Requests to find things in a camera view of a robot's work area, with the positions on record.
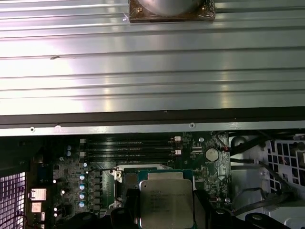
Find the black cable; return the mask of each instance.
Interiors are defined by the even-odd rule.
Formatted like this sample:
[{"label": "black cable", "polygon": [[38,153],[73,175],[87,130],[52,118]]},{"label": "black cable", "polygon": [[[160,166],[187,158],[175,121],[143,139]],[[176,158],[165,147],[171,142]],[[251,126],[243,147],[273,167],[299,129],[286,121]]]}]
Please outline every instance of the black cable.
[{"label": "black cable", "polygon": [[220,139],[220,137],[219,137],[219,135],[221,134],[221,133],[223,133],[224,131],[219,131],[219,132],[217,132],[216,134],[215,134],[215,138],[216,138],[216,140],[224,147],[224,150],[225,151],[228,151],[228,146]]},{"label": "black cable", "polygon": [[235,209],[235,203],[237,201],[237,199],[245,192],[255,192],[255,191],[261,191],[261,196],[263,199],[266,199],[265,193],[263,191],[263,189],[261,187],[252,187],[252,188],[245,188],[243,190],[241,190],[233,199],[232,201],[232,205],[231,205],[231,209],[234,210]]},{"label": "black cable", "polygon": [[270,205],[276,205],[276,204],[282,203],[285,200],[287,200],[289,198],[289,196],[290,195],[288,193],[284,193],[284,194],[281,194],[281,195],[279,195],[277,197],[274,197],[274,198],[261,200],[261,201],[258,201],[256,203],[249,204],[249,205],[246,205],[244,207],[241,207],[238,210],[236,210],[235,212],[233,212],[233,214],[235,216],[238,216],[238,215],[241,215],[245,212],[252,211],[252,210],[257,209],[257,208],[262,208],[262,207],[266,207],[266,206],[270,206]]},{"label": "black cable", "polygon": [[[231,162],[236,162],[236,163],[245,163],[245,164],[255,164],[254,160],[251,159],[235,159],[235,158],[231,158]],[[278,181],[280,182],[282,188],[285,189],[290,189],[290,186],[287,184],[287,182],[281,178],[273,169],[269,168],[268,165],[266,165],[264,162],[258,161],[258,164],[262,167],[264,167],[265,169],[267,169],[269,171],[269,173]]]},{"label": "black cable", "polygon": [[254,146],[265,143],[268,140],[270,140],[270,138],[266,137],[266,136],[256,137],[244,144],[240,144],[239,146],[231,148],[230,156],[234,156],[236,154],[243,153],[243,152],[253,148]]}]

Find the screw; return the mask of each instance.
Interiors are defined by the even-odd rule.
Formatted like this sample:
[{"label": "screw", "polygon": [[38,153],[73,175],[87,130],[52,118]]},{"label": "screw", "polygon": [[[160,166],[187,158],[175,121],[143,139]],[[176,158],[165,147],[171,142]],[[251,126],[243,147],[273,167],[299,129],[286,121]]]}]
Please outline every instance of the screw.
[{"label": "screw", "polygon": [[190,128],[195,128],[196,124],[195,123],[190,123]]},{"label": "screw", "polygon": [[224,214],[224,210],[217,209],[217,210],[216,210],[216,213],[219,214],[219,215],[223,215],[223,214]]},{"label": "screw", "polygon": [[259,215],[252,215],[252,218],[256,219],[256,220],[262,220],[263,218]]}]

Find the circuit board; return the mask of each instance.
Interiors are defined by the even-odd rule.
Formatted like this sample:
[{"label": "circuit board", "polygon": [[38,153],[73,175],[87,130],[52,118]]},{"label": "circuit board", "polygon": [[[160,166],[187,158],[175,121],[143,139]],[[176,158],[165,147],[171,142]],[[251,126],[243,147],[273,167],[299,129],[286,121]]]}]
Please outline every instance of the circuit board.
[{"label": "circuit board", "polygon": [[75,142],[54,163],[53,205],[68,208],[60,215],[54,210],[55,221],[123,206],[127,189],[138,188],[138,171],[149,169],[192,169],[194,188],[207,191],[215,207],[230,207],[230,155],[212,133],[94,135]]}]

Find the mesh grille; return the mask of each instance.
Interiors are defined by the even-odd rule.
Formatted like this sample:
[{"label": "mesh grille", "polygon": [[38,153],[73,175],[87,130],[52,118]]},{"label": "mesh grille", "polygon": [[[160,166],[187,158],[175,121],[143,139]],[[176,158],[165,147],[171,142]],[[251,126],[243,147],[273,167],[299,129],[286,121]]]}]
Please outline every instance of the mesh grille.
[{"label": "mesh grille", "polygon": [[[274,141],[268,149],[268,165],[289,183],[305,187],[305,142]],[[270,189],[275,192],[280,184],[270,175]]]},{"label": "mesh grille", "polygon": [[0,225],[1,229],[23,227],[25,198],[25,173],[0,178]]}]

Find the metal panel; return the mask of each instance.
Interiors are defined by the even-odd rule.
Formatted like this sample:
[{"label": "metal panel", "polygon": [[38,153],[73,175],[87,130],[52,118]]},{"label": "metal panel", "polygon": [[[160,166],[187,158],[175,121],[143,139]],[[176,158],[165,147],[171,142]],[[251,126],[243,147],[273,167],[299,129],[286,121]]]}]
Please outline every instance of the metal panel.
[{"label": "metal panel", "polygon": [[0,1],[0,115],[305,106],[305,1],[216,8],[130,25],[128,0]]},{"label": "metal panel", "polygon": [[304,129],[305,121],[281,122],[236,122],[236,123],[190,123],[166,125],[111,125],[111,126],[60,126],[18,128],[0,125],[0,136],[42,136],[42,135],[97,135],[125,133],[171,133],[197,131],[236,131],[268,129]]}]

